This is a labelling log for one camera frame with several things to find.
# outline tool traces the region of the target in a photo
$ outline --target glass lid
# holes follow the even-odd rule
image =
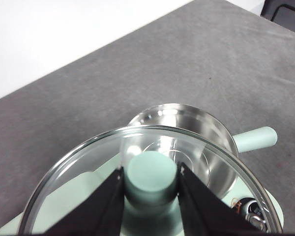
[[[222,202],[257,228],[264,232],[282,232],[273,202],[237,157],[196,133],[167,126],[141,125],[93,137],[61,158],[31,196],[19,233],[47,231],[86,200],[113,170],[122,166],[129,174],[135,161],[146,165],[140,158],[156,163],[154,169],[156,172],[159,170],[163,182],[170,168],[166,169],[166,165],[159,161],[183,162]],[[124,211],[130,212],[131,208],[127,196]],[[133,235],[126,222],[129,218],[126,214],[121,234]],[[184,235],[177,197],[171,201],[168,215],[172,220],[170,230],[162,229],[161,224],[159,231],[164,230],[167,235]]]

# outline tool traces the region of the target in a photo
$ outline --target gray tabletop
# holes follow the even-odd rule
[[[276,129],[276,146],[240,158],[295,232],[295,33],[224,0],[191,2],[0,99],[0,227],[70,149],[168,102],[233,134]]]

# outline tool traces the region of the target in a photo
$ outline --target white background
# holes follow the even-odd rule
[[[260,14],[264,0],[228,0]],[[0,0],[0,98],[190,0]]]

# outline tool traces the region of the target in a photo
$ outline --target mint green handle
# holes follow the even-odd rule
[[[246,152],[271,147],[276,144],[277,134],[271,127],[265,126],[233,136],[238,152]]]

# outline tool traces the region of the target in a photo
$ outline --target mint green knob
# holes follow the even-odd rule
[[[133,157],[125,167],[125,190],[136,207],[155,207],[171,202],[177,193],[176,164],[157,151]]]
[[[271,147],[277,142],[275,130],[268,126],[236,134],[233,138],[239,153]]]

